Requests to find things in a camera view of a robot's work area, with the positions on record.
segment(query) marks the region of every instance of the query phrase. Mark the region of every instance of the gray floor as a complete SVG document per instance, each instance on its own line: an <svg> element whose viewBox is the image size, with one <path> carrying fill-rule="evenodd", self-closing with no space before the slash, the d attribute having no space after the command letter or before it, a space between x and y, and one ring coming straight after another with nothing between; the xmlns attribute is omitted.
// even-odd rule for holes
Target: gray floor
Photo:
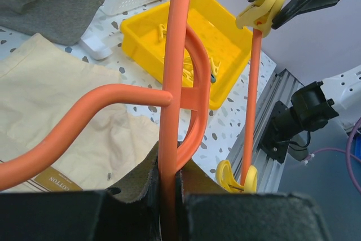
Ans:
<svg viewBox="0 0 361 241"><path fill-rule="evenodd" d="M347 135L335 121L312 133L310 152L319 148L345 149ZM361 165L352 162L361 183ZM361 240L361 195L346 169L345 155L325 151L304 166L288 155L279 192L310 195L321 207L333 240Z"/></svg>

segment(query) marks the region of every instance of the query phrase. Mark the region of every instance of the yellow bin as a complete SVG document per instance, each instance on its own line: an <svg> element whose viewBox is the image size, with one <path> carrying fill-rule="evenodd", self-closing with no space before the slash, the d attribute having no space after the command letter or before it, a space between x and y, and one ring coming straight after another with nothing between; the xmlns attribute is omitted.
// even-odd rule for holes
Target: yellow bin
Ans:
<svg viewBox="0 0 361 241"><path fill-rule="evenodd" d="M169 2L165 2L124 20L120 26L124 52L161 83L165 38L160 39L160 25L167 26L168 11ZM238 29L235 17L216 0L191 0L188 23L202 40L208 56L220 63L209 98L209 108L218 109L250 58L252 33L247 28ZM183 77L183 86L192 84Z"/></svg>

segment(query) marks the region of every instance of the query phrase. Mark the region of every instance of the white wall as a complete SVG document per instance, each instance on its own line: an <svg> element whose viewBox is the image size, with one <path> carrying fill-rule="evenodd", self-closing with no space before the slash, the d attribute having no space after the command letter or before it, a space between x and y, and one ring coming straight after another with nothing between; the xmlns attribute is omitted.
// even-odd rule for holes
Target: white wall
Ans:
<svg viewBox="0 0 361 241"><path fill-rule="evenodd" d="M218 0L234 15L246 0ZM333 76L361 64L361 0L298 15L263 39L262 49L302 83Z"/></svg>

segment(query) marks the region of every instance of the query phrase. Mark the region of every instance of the cream towel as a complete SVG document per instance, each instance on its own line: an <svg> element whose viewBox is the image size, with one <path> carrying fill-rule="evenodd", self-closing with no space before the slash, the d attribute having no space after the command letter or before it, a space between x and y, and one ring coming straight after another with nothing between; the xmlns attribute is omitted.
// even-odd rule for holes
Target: cream towel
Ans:
<svg viewBox="0 0 361 241"><path fill-rule="evenodd" d="M78 60L34 35L0 61L0 160L36 146L80 97L114 83L120 83L117 71ZM82 189L104 189L138 165L158 136L147 117L114 104L95 115L52 167ZM26 190L24 184L13 190Z"/></svg>

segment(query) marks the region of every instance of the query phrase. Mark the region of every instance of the speckled table surface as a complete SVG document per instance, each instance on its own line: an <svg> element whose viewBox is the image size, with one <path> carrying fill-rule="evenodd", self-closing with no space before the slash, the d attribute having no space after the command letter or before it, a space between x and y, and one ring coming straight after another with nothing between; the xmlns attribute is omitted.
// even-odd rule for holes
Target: speckled table surface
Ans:
<svg viewBox="0 0 361 241"><path fill-rule="evenodd" d="M106 45L112 48L113 54L103 60L94 60L78 44L74 46L58 47L82 59L85 62L103 65L121 73L123 83L142 87L161 89L162 85L151 75L126 56L121 50L123 34L119 32L119 24L135 14L159 5L157 1L116 16L107 16L99 10L89 29L97 35ZM4 27L0 27L0 60L11 54L30 36ZM258 96L264 90L276 64L262 52L259 68ZM194 154L194 161L211 177L215 178L215 169L219 161L225 159L235 143L236 137L241 132L245 123L247 104L249 64L233 86L228 98L217 111L209 111L208 127L204 140L198 151ZM160 109L157 107L127 105L133 115L146 115L153 122L159 124ZM183 140L186 135L190 119L190 111L181 110L178 139Z"/></svg>

